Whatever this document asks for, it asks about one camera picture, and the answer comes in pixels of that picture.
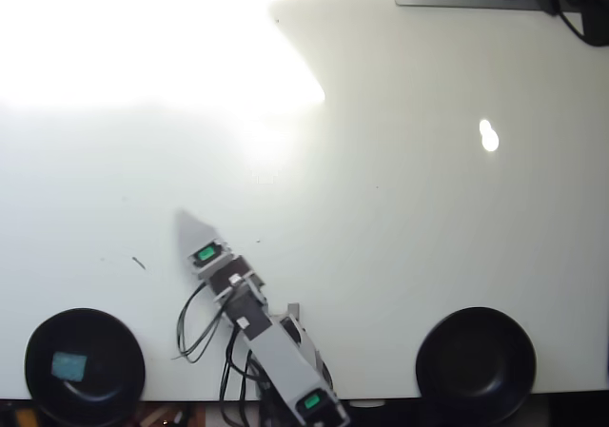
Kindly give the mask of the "gray gripper with servo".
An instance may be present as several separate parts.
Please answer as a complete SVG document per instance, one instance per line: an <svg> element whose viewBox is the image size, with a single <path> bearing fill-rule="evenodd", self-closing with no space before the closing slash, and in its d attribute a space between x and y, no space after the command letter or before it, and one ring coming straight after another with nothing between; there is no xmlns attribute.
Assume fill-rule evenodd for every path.
<svg viewBox="0 0 609 427"><path fill-rule="evenodd" d="M191 273L201 281L236 259L231 247L218 238L216 229L184 209L175 214L177 248L181 257L187 257Z"/></svg>

